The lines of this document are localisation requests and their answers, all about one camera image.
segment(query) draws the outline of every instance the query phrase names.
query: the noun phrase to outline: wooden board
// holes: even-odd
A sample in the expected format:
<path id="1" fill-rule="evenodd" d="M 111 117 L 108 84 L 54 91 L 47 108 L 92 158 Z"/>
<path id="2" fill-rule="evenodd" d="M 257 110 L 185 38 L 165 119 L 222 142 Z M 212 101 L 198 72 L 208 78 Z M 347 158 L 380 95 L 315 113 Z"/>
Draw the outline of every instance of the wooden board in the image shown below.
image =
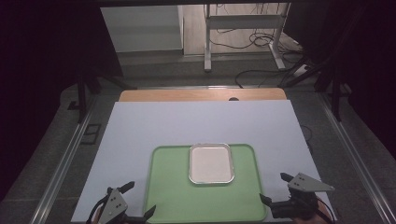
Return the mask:
<path id="1" fill-rule="evenodd" d="M 205 90 L 141 90 L 123 91 L 120 102 L 163 102 L 163 101 L 240 101 L 286 100 L 280 88 L 268 89 L 205 89 Z"/>

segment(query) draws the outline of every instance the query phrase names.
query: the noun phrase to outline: metal frame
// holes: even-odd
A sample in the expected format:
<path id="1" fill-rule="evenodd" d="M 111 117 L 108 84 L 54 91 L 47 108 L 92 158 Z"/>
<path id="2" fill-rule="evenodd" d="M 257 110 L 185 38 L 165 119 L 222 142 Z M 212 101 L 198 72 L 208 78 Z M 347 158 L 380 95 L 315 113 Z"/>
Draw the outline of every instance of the metal frame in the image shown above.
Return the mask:
<path id="1" fill-rule="evenodd" d="M 205 71 L 212 70 L 211 64 L 211 43 L 210 30 L 217 29 L 276 29 L 274 41 L 271 41 L 269 48 L 275 59 L 279 70 L 286 69 L 285 64 L 279 54 L 277 46 L 282 34 L 283 26 L 288 16 L 290 3 L 287 3 L 279 15 L 232 15 L 232 16 L 210 16 L 210 5 L 206 7 L 206 36 L 205 36 Z"/>
<path id="2" fill-rule="evenodd" d="M 61 185 L 64 182 L 64 178 L 67 174 L 69 166 L 74 158 L 74 155 L 76 154 L 82 135 L 84 134 L 85 129 L 91 119 L 92 111 L 96 103 L 96 98 L 97 95 L 94 95 L 90 100 L 87 113 L 82 122 L 77 126 L 73 137 L 69 145 L 67 146 L 67 149 L 61 158 L 61 161 L 59 162 L 58 167 L 53 173 L 53 176 L 49 181 L 46 190 L 44 191 L 43 197 L 41 198 L 37 208 L 35 209 L 32 219 L 29 222 L 30 224 L 44 224 L 46 222 L 47 217 L 50 214 L 50 209 L 55 202 L 56 196 L 58 195 Z"/>
<path id="3" fill-rule="evenodd" d="M 346 154 L 348 155 L 350 162 L 354 166 L 363 186 L 366 188 L 367 193 L 371 197 L 378 214 L 381 216 L 383 223 L 396 223 L 396 216 L 393 214 L 384 193 L 376 184 L 367 166 L 364 164 L 359 151 L 349 138 L 349 135 L 347 134 L 342 122 L 338 121 L 337 118 L 332 114 L 331 106 L 327 99 L 326 93 L 321 93 L 318 95 L 318 97 L 330 123 L 332 124 L 332 127 L 334 128 L 340 139 L 340 142 L 343 144 L 343 147 L 346 150 Z"/>

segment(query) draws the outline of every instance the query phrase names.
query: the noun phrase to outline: white wall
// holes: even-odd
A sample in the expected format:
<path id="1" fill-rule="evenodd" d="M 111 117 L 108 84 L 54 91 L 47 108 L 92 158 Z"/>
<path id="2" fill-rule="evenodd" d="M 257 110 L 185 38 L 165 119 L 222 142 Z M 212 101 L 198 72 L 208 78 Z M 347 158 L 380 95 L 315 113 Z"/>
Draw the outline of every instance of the white wall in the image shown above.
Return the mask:
<path id="1" fill-rule="evenodd" d="M 182 49 L 177 6 L 101 10 L 116 52 Z"/>

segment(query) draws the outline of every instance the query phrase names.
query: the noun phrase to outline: dark background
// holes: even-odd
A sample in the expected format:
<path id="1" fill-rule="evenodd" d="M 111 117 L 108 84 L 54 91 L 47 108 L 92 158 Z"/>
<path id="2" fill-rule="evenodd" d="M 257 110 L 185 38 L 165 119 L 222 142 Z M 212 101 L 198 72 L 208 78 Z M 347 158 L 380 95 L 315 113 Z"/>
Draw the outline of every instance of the dark background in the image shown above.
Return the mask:
<path id="1" fill-rule="evenodd" d="M 320 61 L 358 3 L 332 1 L 326 6 L 291 8 L 290 18 L 299 20 L 289 21 L 299 23 L 289 35 L 307 49 L 320 45 L 311 51 L 311 57 Z M 349 102 L 396 157 L 394 8 L 390 1 L 369 4 L 339 56 L 338 67 L 352 89 Z M 0 46 L 3 199 L 52 121 L 60 93 L 76 83 L 76 73 L 95 67 L 121 76 L 121 70 L 100 9 L 94 5 L 0 3 Z"/>
<path id="2" fill-rule="evenodd" d="M 0 3 L 0 34 L 3 199 L 77 72 L 95 67 L 110 76 L 122 73 L 99 7 Z"/>
<path id="3" fill-rule="evenodd" d="M 366 5 L 365 11 L 336 56 L 336 67 L 342 82 L 352 90 L 349 103 L 396 158 L 396 3 L 292 4 L 284 32 L 304 47 L 314 63 L 323 62 L 359 4 Z"/>

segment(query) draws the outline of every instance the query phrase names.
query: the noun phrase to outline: gray floor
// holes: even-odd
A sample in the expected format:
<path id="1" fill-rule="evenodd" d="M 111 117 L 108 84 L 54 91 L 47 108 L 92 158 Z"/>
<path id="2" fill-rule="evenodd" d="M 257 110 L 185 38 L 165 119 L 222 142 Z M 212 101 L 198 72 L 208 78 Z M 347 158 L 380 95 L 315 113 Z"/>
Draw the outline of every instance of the gray floor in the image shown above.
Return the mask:
<path id="1" fill-rule="evenodd" d="M 276 69 L 269 53 L 218 57 L 213 62 L 211 73 L 204 72 L 203 57 L 183 57 L 174 52 L 137 57 L 135 54 L 120 54 L 120 63 L 125 75 L 122 80 L 141 89 L 208 85 L 235 87 L 234 76 L 241 71 Z M 263 81 L 264 87 L 274 87 L 282 78 L 282 74 L 274 76 L 273 73 L 259 73 L 246 74 L 239 81 L 246 87 L 257 88 Z M 315 77 L 311 77 L 285 91 L 299 122 L 312 131 L 310 133 L 302 127 L 312 147 L 312 156 L 322 180 L 336 188 L 329 197 L 336 211 L 337 223 L 381 223 L 382 219 L 324 113 L 318 93 L 314 92 L 315 80 Z M 112 106 L 120 96 L 119 87 L 102 79 L 100 81 L 103 89 L 90 120 L 90 124 L 102 125 L 99 137 L 93 145 L 78 147 L 55 203 L 49 211 L 47 223 L 70 221 L 106 129 Z M 68 105 L 76 100 L 76 86 L 63 92 L 62 104 L 35 155 L 7 197 L 0 203 L 0 223 L 27 223 L 32 218 L 50 177 L 77 127 L 78 112 L 67 110 Z M 396 161 L 354 113 L 347 103 L 347 98 L 341 100 L 341 118 L 377 184 L 391 206 L 396 208 Z M 87 135 L 82 142 L 91 140 L 92 137 Z"/>

